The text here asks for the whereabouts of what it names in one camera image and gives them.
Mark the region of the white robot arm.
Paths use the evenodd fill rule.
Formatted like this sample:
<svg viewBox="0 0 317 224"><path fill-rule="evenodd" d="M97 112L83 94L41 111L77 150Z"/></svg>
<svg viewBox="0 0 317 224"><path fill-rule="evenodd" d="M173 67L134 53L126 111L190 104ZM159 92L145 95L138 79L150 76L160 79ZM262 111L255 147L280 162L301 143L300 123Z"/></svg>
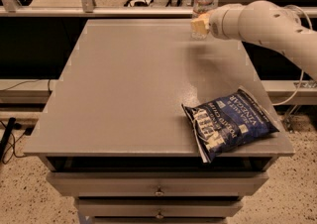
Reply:
<svg viewBox="0 0 317 224"><path fill-rule="evenodd" d="M289 9L268 1L228 4L192 19L191 29L276 51L317 80L317 32L303 27Z"/></svg>

